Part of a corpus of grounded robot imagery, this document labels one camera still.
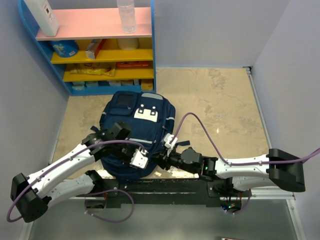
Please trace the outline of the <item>navy blue student backpack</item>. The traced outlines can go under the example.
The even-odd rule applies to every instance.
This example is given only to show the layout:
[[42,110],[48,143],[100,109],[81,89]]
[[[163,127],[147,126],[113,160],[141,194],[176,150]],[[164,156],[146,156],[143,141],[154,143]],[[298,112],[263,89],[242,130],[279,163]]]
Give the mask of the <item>navy blue student backpack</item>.
[[148,162],[145,168],[133,167],[109,155],[101,159],[103,168],[120,182],[132,182],[149,176],[156,166],[164,167],[163,139],[173,133],[175,118],[176,108],[160,94],[117,91],[105,106],[99,127],[91,130],[109,130],[117,122],[125,123],[131,129],[127,140],[144,146]]

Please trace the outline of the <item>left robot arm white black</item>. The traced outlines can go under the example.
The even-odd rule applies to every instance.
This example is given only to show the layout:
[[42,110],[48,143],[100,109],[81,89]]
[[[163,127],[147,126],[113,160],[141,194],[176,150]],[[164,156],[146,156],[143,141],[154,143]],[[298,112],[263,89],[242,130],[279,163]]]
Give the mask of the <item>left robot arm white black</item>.
[[76,196],[101,196],[124,193],[124,190],[107,188],[105,181],[95,170],[81,176],[69,177],[80,169],[110,155],[119,157],[126,165],[133,165],[143,157],[145,147],[128,138],[131,129],[123,122],[110,129],[93,129],[74,149],[56,162],[30,175],[17,174],[12,179],[10,198],[12,205],[6,220],[13,223],[22,219],[34,222],[52,206]]

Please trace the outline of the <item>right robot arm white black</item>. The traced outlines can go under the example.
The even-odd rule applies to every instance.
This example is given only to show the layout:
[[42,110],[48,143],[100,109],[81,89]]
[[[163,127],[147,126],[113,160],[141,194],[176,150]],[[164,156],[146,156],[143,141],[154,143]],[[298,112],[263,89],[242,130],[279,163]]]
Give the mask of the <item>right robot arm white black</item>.
[[214,191],[224,196],[269,186],[294,193],[306,190],[303,163],[277,148],[252,158],[222,159],[204,156],[189,147],[181,153],[162,150],[150,160],[165,170],[175,167],[196,174],[200,180],[212,182]]

